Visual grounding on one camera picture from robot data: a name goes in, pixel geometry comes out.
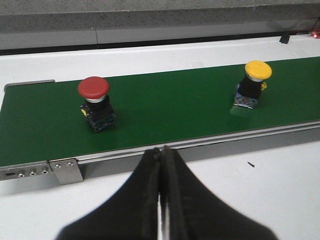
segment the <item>green conveyor belt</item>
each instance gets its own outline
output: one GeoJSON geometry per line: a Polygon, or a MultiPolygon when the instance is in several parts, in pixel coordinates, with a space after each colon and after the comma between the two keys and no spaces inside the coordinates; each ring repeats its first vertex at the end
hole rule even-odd
{"type": "Polygon", "coordinates": [[[319,120],[320,57],[268,63],[273,75],[246,117],[231,114],[244,64],[109,77],[116,124],[98,133],[78,80],[9,86],[0,167],[319,120]]]}

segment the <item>red button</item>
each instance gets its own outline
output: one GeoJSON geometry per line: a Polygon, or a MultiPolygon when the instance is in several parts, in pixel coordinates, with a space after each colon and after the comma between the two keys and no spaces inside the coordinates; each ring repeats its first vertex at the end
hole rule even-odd
{"type": "Polygon", "coordinates": [[[78,91],[85,99],[99,99],[109,91],[109,83],[102,77],[91,76],[79,83],[78,91]]]}

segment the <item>bolt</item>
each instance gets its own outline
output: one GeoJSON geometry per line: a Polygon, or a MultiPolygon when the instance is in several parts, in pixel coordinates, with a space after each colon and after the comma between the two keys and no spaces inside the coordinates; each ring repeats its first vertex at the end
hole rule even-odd
{"type": "Polygon", "coordinates": [[[35,176],[35,175],[37,175],[36,170],[31,170],[31,172],[30,172],[30,176],[35,176]]]}
{"type": "Polygon", "coordinates": [[[44,167],[42,168],[42,174],[47,174],[49,171],[48,171],[48,168],[44,167]]]}
{"type": "Polygon", "coordinates": [[[24,178],[26,175],[23,171],[19,172],[18,178],[24,178]]]}

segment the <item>yellow button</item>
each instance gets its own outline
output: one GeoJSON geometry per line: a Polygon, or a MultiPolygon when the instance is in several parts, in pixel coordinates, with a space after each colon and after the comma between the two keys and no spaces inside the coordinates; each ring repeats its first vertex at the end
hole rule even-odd
{"type": "Polygon", "coordinates": [[[256,79],[265,80],[270,78],[272,74],[271,67],[264,61],[253,60],[245,65],[245,71],[256,79]]]}

